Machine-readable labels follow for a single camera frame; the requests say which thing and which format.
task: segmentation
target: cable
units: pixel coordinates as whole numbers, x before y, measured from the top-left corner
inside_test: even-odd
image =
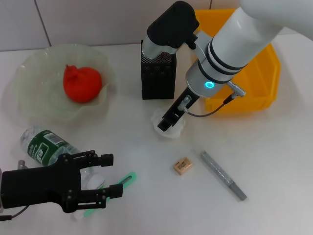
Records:
[[[0,216],[0,221],[6,221],[6,220],[11,220],[20,214],[22,214],[29,206],[24,207],[20,212],[16,213],[15,215],[1,215]]]
[[[235,93],[231,94],[229,97],[227,97],[224,101],[223,101],[223,104],[221,104],[216,110],[208,113],[208,114],[203,114],[203,115],[198,115],[198,114],[193,114],[193,113],[190,113],[188,111],[188,109],[184,109],[184,112],[191,115],[191,116],[194,116],[194,117],[197,117],[197,118],[204,118],[204,117],[207,117],[207,116],[210,116],[212,114],[215,114],[218,110],[220,110],[224,105],[228,104],[229,102],[231,102],[232,100],[234,100],[235,98],[237,97],[237,95]]]

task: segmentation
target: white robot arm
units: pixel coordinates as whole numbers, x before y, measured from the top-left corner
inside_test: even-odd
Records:
[[[187,43],[198,60],[186,73],[188,88],[166,112],[158,127],[166,131],[199,97],[212,97],[224,85],[234,94],[221,107],[237,95],[244,96],[245,92],[231,79],[285,26],[313,40],[312,10],[313,0],[241,0],[241,7],[211,38],[202,31],[193,34],[192,26],[197,20],[190,5],[181,1],[174,3],[148,28],[142,52],[148,58],[155,58],[163,51],[176,53],[182,43]],[[177,23],[170,25],[172,30],[164,26],[173,20]],[[188,24],[180,29],[179,23]],[[168,34],[168,37],[160,40],[156,36],[160,34]]]

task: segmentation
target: eraser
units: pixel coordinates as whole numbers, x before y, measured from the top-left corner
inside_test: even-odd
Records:
[[[179,175],[182,175],[187,170],[189,170],[192,167],[192,165],[193,163],[187,157],[184,157],[174,165],[174,170],[177,171]]]

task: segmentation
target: red tomato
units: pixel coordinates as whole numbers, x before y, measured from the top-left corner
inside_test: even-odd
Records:
[[[101,91],[100,73],[89,67],[68,66],[64,70],[63,88],[70,99],[85,103],[94,99]]]

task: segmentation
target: gray marker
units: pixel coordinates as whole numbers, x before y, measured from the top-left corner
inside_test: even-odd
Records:
[[[208,155],[207,152],[200,153],[200,157],[204,162],[218,175],[218,177],[240,198],[240,200],[245,200],[246,195],[241,189],[236,185],[232,178],[227,175],[227,173],[217,164],[217,162]]]

